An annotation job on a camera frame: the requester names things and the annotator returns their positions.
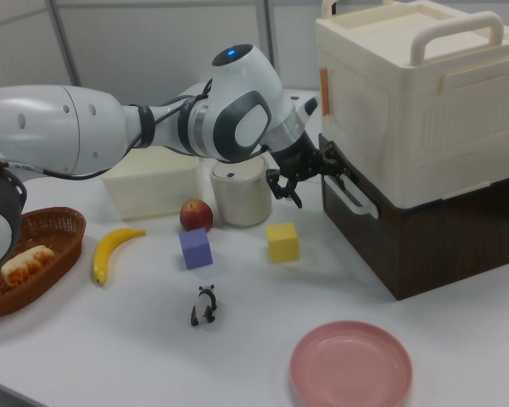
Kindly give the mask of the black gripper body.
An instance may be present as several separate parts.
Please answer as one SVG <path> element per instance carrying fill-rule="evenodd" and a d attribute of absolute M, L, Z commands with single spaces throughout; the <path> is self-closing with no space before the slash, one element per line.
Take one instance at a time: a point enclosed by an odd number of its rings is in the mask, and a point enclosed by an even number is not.
<path fill-rule="evenodd" d="M 305 181 L 321 173 L 322 154 L 304 131 L 289 147 L 274 152 L 281 176 L 292 181 Z"/>

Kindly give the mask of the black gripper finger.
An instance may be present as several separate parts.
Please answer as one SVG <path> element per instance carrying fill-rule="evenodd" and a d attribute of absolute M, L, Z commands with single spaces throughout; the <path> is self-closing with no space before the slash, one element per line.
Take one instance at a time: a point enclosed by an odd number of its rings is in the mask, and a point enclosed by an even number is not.
<path fill-rule="evenodd" d="M 302 201 L 297 194 L 295 188 L 297 186 L 296 180 L 287 179 L 285 186 L 281 186 L 279 181 L 281 179 L 281 171 L 278 169 L 268 169 L 266 171 L 266 182 L 271 189 L 275 199 L 290 199 L 295 205 L 301 209 L 303 207 Z"/>
<path fill-rule="evenodd" d="M 342 155 L 335 142 L 322 143 L 320 152 L 322 155 L 322 175 L 332 176 L 336 179 L 349 175 L 349 167 L 345 157 Z"/>

